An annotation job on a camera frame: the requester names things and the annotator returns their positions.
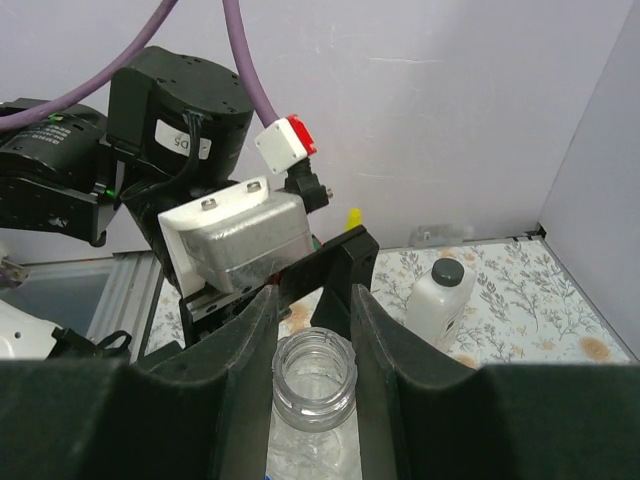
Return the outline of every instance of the yellow bottle tip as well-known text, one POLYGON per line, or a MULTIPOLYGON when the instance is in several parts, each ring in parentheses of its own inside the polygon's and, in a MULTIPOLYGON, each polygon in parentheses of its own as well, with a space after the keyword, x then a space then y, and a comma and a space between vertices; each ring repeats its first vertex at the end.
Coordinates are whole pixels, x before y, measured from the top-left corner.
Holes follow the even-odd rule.
POLYGON ((359 208, 352 208, 349 211, 349 220, 347 220, 347 230, 362 225, 362 212, 359 208))

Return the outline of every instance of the tabletop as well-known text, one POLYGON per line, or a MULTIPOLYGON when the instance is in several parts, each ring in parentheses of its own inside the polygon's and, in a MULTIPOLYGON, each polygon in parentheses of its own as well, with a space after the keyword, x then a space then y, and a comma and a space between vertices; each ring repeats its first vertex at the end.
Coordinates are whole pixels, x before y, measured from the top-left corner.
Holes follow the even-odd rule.
MULTIPOLYGON (((403 323, 413 284, 438 258, 477 273, 456 342, 448 354, 470 367, 486 363, 629 363, 606 322, 547 250, 542 239, 512 239, 438 249, 383 250, 371 292, 403 323)), ((280 337, 309 326, 321 290, 291 305, 280 337)), ((184 345, 179 295, 165 281, 147 353, 177 340, 184 345)))

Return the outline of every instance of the wall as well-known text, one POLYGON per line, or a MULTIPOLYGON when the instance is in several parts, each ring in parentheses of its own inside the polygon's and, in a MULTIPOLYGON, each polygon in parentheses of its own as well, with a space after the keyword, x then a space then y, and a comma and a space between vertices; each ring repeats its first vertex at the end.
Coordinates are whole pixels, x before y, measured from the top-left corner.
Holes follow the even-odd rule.
POLYGON ((541 223, 547 241, 640 355, 640 2, 598 83, 541 223))
MULTIPOLYGON (((157 3, 1 0, 0 97, 67 91, 157 3)), ((153 43, 231 66, 220 3, 180 2, 153 43)), ((243 1, 266 90, 307 122, 315 169, 335 193, 311 216, 314 231, 337 234, 352 206, 384 246, 425 223, 471 223, 477 238, 533 228, 631 3, 243 1)), ((107 96, 86 103, 104 110, 107 96)), ((248 144, 235 177, 263 172, 248 144)), ((144 245, 119 221, 104 253, 144 245)), ((96 254, 58 236, 0 235, 31 261, 96 254)))

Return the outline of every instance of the bottle neck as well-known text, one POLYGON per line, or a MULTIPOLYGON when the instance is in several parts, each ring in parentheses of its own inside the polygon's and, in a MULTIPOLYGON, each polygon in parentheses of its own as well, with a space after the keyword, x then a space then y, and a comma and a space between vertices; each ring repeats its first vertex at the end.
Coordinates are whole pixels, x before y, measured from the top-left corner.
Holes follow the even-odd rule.
POLYGON ((291 427, 325 432, 353 412, 355 352, 335 332, 314 327, 281 340, 272 367, 273 402, 291 427))

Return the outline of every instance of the white bottle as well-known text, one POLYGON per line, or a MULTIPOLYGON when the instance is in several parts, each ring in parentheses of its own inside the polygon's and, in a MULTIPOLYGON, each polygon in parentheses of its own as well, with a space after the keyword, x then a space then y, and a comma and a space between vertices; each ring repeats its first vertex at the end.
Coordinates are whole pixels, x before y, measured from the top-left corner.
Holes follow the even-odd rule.
POLYGON ((448 352, 475 283, 475 272, 457 260, 437 260, 413 286, 405 326, 441 352, 448 352))

